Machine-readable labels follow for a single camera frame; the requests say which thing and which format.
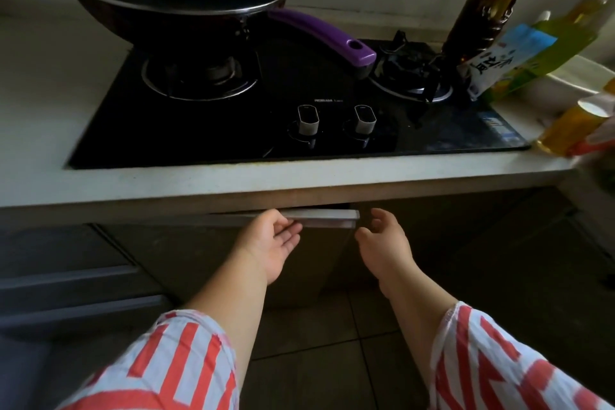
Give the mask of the person's right hand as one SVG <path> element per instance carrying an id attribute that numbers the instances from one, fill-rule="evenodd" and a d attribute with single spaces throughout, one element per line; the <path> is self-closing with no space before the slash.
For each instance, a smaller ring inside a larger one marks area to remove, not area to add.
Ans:
<path id="1" fill-rule="evenodd" d="M 385 232 L 359 227 L 355 232 L 360 257 L 377 279 L 382 294 L 389 299 L 390 286 L 399 272 L 414 263 L 410 243 L 394 215 L 394 227 Z"/>

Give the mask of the person's left hand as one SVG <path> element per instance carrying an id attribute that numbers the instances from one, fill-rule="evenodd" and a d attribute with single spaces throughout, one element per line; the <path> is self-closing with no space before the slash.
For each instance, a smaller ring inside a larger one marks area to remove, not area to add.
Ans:
<path id="1" fill-rule="evenodd" d="M 259 223 L 259 215 L 242 230 L 234 251 L 249 253 L 270 285 L 278 279 L 286 260 L 299 244 L 303 224 L 289 219 L 288 227 L 264 227 Z"/>

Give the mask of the dark cabinet door silver handle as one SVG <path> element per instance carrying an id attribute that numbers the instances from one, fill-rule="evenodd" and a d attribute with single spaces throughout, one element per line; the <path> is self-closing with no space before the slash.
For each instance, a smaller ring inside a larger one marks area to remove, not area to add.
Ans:
<path id="1" fill-rule="evenodd" d="M 313 304 L 360 219 L 355 209 L 282 209 L 300 222 L 301 241 L 267 289 L 266 308 Z M 100 225 L 110 241 L 181 302 L 193 297 L 226 259 L 259 211 L 160 217 Z"/>

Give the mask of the person's left forearm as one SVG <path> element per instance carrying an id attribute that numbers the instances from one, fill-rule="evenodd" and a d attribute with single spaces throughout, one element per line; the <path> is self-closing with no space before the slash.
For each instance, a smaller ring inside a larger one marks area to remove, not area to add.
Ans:
<path id="1" fill-rule="evenodd" d="M 211 279 L 184 307 L 211 317 L 235 351 L 235 376 L 242 390 L 263 313 L 267 278 L 257 259 L 232 252 Z"/>

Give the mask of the person's right forearm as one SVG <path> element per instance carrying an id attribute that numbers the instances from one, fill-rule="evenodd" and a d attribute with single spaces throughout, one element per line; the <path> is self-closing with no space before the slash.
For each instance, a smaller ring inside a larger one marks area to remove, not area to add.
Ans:
<path id="1" fill-rule="evenodd" d="M 419 374 L 429 387 L 434 341 L 442 320 L 458 300 L 417 268 L 382 275 L 379 284 Z"/>

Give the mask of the silver black stove knob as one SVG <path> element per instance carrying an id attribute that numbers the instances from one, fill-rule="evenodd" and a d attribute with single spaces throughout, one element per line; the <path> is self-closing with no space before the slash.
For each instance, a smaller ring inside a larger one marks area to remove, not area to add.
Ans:
<path id="1" fill-rule="evenodd" d="M 377 122 L 373 109 L 365 104 L 358 104 L 354 107 L 356 120 L 354 132 L 360 135 L 370 135 L 373 133 Z"/>
<path id="2" fill-rule="evenodd" d="M 319 129 L 319 114 L 315 106 L 302 104 L 298 111 L 298 134 L 306 137 L 314 136 Z"/>

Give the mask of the dark plain cabinet door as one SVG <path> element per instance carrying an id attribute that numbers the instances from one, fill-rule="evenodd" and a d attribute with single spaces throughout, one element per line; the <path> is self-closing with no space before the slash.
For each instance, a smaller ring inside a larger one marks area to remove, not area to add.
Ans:
<path id="1" fill-rule="evenodd" d="M 457 251 L 431 253 L 410 223 L 417 203 L 361 204 L 362 223 L 372 207 L 392 212 L 430 278 L 615 406 L 615 263 L 568 201 L 542 189 Z"/>

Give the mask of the black glass gas stove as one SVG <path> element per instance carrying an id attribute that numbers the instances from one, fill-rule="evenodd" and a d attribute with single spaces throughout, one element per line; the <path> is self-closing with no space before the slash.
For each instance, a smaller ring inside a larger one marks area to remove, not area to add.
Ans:
<path id="1" fill-rule="evenodd" d="M 258 51 L 261 82 L 222 101 L 169 99 L 147 87 L 147 55 L 132 49 L 66 165 L 153 168 L 267 161 L 525 151 L 531 146 L 484 103 L 461 93 L 419 103 L 355 80 L 315 49 L 271 40 Z M 298 134 L 302 104 L 317 108 L 318 133 Z M 376 116 L 354 132 L 358 104 Z"/>

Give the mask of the gas burner with pan support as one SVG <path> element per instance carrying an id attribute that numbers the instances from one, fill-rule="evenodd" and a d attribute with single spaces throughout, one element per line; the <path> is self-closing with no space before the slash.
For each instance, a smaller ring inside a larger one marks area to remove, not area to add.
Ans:
<path id="1" fill-rule="evenodd" d="M 225 59 L 176 62 L 147 58 L 141 68 L 144 84 L 159 95 L 178 101 L 211 102 L 237 97 L 261 82 L 254 51 Z"/>
<path id="2" fill-rule="evenodd" d="M 385 93 L 420 103 L 440 103 L 453 95 L 453 74 L 442 55 L 426 43 L 409 41 L 403 30 L 375 51 L 368 79 Z"/>

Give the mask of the red white striped left sleeve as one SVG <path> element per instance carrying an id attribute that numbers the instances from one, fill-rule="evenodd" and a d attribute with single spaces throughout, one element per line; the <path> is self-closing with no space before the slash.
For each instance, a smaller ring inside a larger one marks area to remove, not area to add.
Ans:
<path id="1" fill-rule="evenodd" d="M 57 410 L 239 410 L 236 355 L 211 317 L 164 313 Z"/>

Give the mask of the red white striped sleeve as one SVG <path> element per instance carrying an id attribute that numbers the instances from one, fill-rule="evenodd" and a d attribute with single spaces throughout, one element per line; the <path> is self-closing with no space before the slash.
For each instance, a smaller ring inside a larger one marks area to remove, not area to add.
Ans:
<path id="1" fill-rule="evenodd" d="M 164 313 L 57 410 L 239 410 L 236 355 L 211 317 Z"/>
<path id="2" fill-rule="evenodd" d="M 464 302 L 444 315 L 430 368 L 428 410 L 615 410 Z"/>

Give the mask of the red white striped right sleeve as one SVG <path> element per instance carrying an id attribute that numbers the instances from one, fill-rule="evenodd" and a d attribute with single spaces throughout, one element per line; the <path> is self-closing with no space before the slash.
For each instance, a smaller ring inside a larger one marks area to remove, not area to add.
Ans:
<path id="1" fill-rule="evenodd" d="M 430 368 L 428 410 L 615 410 L 464 302 L 444 315 Z"/>

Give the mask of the blue white seasoning bag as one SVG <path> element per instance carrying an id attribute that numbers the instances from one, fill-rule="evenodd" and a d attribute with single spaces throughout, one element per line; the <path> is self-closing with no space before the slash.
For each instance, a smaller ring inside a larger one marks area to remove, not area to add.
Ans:
<path id="1" fill-rule="evenodd" d="M 490 87 L 542 51 L 557 37 L 527 24 L 520 24 L 501 35 L 485 51 L 467 59 L 457 71 L 464 80 L 471 101 L 477 101 Z"/>

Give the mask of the yellow oil bottle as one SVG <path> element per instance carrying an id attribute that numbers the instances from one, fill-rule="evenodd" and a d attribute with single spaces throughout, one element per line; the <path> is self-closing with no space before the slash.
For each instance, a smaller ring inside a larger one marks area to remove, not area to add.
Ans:
<path id="1" fill-rule="evenodd" d="M 536 140 L 559 157 L 590 153 L 615 143 L 615 77 L 594 94 L 581 98 Z"/>

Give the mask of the dark drawer front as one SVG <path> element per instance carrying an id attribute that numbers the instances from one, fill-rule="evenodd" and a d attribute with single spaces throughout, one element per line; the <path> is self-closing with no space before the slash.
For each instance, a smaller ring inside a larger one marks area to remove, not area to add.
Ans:
<path id="1" fill-rule="evenodd" d="M 47 338 L 149 326 L 172 307 L 135 266 L 91 268 L 0 280 L 0 334 Z"/>
<path id="2" fill-rule="evenodd" d="M 0 292 L 142 274 L 89 225 L 0 232 Z"/>

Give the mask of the dark sauce bottle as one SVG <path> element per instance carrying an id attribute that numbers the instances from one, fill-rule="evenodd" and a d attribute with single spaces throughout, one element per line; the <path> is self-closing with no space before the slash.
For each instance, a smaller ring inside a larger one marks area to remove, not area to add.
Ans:
<path id="1" fill-rule="evenodd" d="M 458 66 L 485 52 L 502 33 L 518 0 L 466 0 L 442 47 L 448 64 Z"/>

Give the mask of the green yellow plastic bottle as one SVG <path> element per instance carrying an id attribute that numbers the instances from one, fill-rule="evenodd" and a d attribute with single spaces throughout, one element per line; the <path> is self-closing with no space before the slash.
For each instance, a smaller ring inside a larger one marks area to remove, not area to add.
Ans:
<path id="1" fill-rule="evenodd" d="M 551 73 L 594 42 L 615 12 L 615 0 L 580 0 L 559 18 L 542 19 L 533 28 L 556 38 L 556 42 L 512 72 L 485 93 L 493 102 Z"/>

